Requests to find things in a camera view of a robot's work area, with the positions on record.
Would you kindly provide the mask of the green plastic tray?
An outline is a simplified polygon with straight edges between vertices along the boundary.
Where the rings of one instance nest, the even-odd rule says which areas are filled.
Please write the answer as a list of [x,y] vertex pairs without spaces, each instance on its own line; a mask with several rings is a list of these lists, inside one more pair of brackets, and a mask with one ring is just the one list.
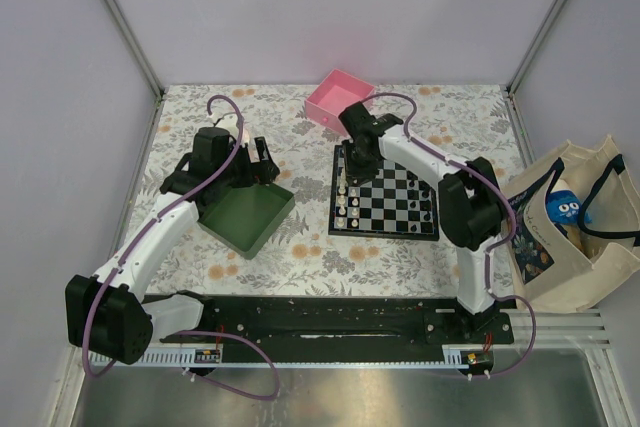
[[294,205],[294,194],[276,184],[234,188],[205,210],[199,224],[225,246],[251,260]]

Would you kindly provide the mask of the pink plastic box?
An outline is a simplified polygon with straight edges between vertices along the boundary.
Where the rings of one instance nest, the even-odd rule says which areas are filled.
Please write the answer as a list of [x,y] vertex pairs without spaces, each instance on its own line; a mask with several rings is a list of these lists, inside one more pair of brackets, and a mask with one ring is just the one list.
[[339,115],[349,106],[373,94],[375,86],[347,72],[333,69],[304,101],[304,112],[313,121],[341,136],[347,136]]

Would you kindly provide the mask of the black white chess board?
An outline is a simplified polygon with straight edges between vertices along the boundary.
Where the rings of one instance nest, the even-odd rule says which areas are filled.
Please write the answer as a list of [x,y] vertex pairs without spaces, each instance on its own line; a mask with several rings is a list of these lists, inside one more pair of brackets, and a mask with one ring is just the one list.
[[375,178],[354,186],[343,175],[343,148],[334,149],[328,233],[337,236],[436,242],[436,192],[403,166],[383,161]]

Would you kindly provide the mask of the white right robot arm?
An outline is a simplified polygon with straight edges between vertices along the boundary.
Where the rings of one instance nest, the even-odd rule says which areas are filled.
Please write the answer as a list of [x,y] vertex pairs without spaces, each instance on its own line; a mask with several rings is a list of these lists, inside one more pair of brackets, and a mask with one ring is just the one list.
[[456,246],[460,269],[452,323],[462,340],[480,341],[497,316],[496,297],[487,280],[490,251],[500,244],[502,223],[513,214],[491,163],[448,154],[414,135],[407,120],[390,113],[376,117],[362,102],[347,107],[339,120],[349,135],[343,142],[349,186],[373,180],[387,160],[437,190],[440,230]]

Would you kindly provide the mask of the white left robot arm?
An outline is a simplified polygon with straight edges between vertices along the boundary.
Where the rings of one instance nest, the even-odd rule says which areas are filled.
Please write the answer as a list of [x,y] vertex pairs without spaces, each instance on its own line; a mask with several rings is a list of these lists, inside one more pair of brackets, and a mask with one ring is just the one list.
[[69,342],[117,362],[137,362],[152,342],[184,331],[196,342],[216,333],[215,315],[194,294],[145,302],[152,278],[182,236],[232,189],[267,185],[279,169],[263,137],[229,119],[200,128],[163,181],[155,203],[118,252],[65,288]]

